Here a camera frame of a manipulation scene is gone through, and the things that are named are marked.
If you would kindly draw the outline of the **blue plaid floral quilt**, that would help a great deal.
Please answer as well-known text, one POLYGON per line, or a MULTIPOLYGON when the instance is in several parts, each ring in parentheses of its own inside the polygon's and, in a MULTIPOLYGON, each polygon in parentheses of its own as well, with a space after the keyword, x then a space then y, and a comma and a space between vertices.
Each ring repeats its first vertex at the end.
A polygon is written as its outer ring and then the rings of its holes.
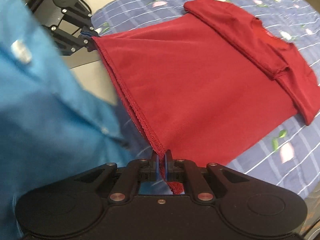
MULTIPOLYGON (((172 20, 189 0, 111 0, 93 15, 101 35, 172 20)), ((293 42, 319 73, 319 13, 305 0, 220 0, 260 18, 272 34, 293 42)), ((319 118, 305 126, 300 116, 285 121, 229 167, 307 197, 319 183, 319 118)))

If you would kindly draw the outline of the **red knit sweater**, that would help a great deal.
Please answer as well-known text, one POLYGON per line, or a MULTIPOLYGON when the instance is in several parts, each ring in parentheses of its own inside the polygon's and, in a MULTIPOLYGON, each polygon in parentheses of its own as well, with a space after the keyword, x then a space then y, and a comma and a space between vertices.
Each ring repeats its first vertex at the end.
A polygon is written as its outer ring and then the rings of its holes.
POLYGON ((319 80, 298 48, 229 2, 94 43, 133 123, 163 158, 229 163, 292 117, 319 118, 319 80))

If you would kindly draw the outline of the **blue shirt of operator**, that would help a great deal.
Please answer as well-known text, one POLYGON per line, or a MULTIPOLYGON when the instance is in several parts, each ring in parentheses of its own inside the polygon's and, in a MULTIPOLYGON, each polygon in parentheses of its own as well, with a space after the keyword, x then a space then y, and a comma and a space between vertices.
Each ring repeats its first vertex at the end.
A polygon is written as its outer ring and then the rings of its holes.
POLYGON ((24 193, 150 155, 125 109, 81 87, 23 0, 1 0, 1 239, 20 238, 24 193))

